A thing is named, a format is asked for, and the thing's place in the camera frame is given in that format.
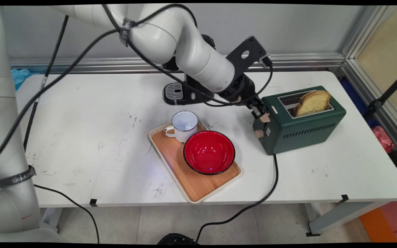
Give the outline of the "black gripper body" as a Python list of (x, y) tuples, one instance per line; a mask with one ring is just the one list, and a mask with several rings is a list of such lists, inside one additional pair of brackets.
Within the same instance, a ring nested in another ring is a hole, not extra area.
[(242, 74), (218, 95), (229, 102), (224, 106), (257, 106), (258, 97), (255, 94), (255, 84)]

